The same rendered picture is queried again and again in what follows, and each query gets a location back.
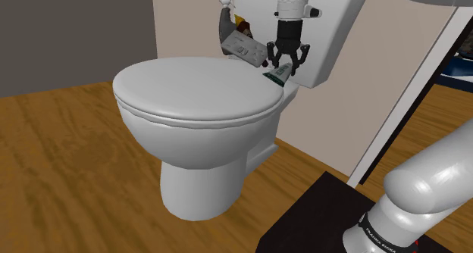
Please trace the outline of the white green toothpaste tube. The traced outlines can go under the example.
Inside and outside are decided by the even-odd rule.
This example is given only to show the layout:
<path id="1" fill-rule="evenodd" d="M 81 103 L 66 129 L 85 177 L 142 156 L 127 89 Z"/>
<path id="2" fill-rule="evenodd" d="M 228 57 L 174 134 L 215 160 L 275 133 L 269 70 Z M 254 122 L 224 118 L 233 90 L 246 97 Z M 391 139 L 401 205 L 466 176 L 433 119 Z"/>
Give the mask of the white green toothpaste tube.
<path id="1" fill-rule="evenodd" d="M 267 77 L 273 83 L 284 87 L 287 80 L 292 76 L 293 73 L 293 64 L 288 62 L 286 64 L 280 65 L 273 70 L 264 72 L 263 75 Z"/>

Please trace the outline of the grey remote control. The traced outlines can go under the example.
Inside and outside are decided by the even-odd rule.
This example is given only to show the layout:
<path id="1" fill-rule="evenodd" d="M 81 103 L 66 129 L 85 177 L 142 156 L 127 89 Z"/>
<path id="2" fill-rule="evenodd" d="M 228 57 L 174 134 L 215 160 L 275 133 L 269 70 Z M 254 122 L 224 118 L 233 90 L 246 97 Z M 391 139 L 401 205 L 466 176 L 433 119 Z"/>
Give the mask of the grey remote control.
<path id="1" fill-rule="evenodd" d="M 237 30 L 221 43 L 221 47 L 254 67 L 260 67 L 268 57 L 266 45 Z"/>

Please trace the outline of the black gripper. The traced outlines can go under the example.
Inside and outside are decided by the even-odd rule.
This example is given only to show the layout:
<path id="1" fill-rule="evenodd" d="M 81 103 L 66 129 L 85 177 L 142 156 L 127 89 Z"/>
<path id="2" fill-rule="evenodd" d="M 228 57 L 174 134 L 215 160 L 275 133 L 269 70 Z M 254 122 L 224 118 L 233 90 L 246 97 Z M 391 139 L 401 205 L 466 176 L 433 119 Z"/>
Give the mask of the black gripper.
<path id="1" fill-rule="evenodd" d="M 308 56 L 310 45 L 301 44 L 303 20 L 279 20 L 277 23 L 276 42 L 267 43 L 268 60 L 274 68 L 280 66 L 282 55 L 290 55 L 292 61 L 291 75 L 296 74 L 296 70 L 303 64 Z"/>

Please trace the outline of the white door frame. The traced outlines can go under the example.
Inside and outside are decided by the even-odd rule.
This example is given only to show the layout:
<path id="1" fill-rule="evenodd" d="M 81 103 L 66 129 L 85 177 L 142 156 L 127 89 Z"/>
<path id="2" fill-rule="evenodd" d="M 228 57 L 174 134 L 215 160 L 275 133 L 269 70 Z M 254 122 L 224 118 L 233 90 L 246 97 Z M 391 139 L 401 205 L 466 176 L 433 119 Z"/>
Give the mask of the white door frame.
<path id="1" fill-rule="evenodd" d="M 355 188 L 369 178 L 371 172 L 472 30 L 473 7 L 457 7 L 349 176 L 347 181 L 349 186 Z"/>

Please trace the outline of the white toilet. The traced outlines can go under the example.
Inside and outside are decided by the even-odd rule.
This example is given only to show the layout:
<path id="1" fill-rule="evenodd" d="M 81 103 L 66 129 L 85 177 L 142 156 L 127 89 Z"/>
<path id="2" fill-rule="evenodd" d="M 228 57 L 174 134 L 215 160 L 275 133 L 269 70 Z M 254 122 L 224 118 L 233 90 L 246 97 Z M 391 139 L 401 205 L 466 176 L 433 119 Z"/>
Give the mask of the white toilet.
<path id="1" fill-rule="evenodd" d="M 250 23 L 253 39 L 277 39 L 278 0 L 233 0 L 230 18 Z M 161 161 L 161 198 L 183 220 L 208 220 L 239 197 L 244 179 L 276 152 L 283 110 L 300 87 L 330 76 L 365 0 L 308 0 L 319 11 L 302 19 L 301 44 L 310 50 L 284 87 L 260 67 L 224 50 L 223 58 L 159 58 L 131 65 L 113 81 L 123 122 Z"/>

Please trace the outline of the brown bottle with yellow cap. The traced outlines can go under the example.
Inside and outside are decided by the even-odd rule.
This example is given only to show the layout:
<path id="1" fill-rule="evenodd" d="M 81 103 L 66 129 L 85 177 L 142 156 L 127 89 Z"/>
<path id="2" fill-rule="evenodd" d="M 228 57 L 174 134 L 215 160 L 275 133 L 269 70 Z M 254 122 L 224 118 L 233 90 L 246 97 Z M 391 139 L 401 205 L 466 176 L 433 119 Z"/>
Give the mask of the brown bottle with yellow cap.
<path id="1" fill-rule="evenodd" d="M 252 32 L 250 30 L 250 23 L 247 22 L 243 17 L 238 16 L 237 14 L 234 15 L 234 19 L 235 19 L 236 29 L 242 34 L 244 34 L 245 36 L 253 38 Z"/>

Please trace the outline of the grey spray bottle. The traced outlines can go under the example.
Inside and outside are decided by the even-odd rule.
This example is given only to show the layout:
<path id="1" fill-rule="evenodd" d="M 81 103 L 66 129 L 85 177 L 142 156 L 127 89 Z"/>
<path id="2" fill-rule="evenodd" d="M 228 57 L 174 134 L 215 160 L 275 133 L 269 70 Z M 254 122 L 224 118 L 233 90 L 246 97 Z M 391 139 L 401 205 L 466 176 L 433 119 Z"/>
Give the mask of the grey spray bottle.
<path id="1" fill-rule="evenodd" d="M 230 18 L 230 5 L 233 0 L 218 0 L 221 3 L 219 18 L 219 40 L 222 45 L 224 40 L 236 29 L 236 24 Z"/>

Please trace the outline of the black robot stand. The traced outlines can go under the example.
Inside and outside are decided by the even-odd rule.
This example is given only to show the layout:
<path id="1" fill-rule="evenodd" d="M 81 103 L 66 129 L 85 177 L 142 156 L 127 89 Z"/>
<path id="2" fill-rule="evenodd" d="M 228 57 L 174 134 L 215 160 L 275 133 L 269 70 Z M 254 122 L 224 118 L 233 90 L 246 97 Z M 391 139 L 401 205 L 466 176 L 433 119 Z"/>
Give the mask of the black robot stand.
<path id="1" fill-rule="evenodd" d="M 395 169 L 372 202 L 324 173 L 260 238 L 255 253 L 451 253 L 425 233 L 454 212 L 422 177 Z"/>

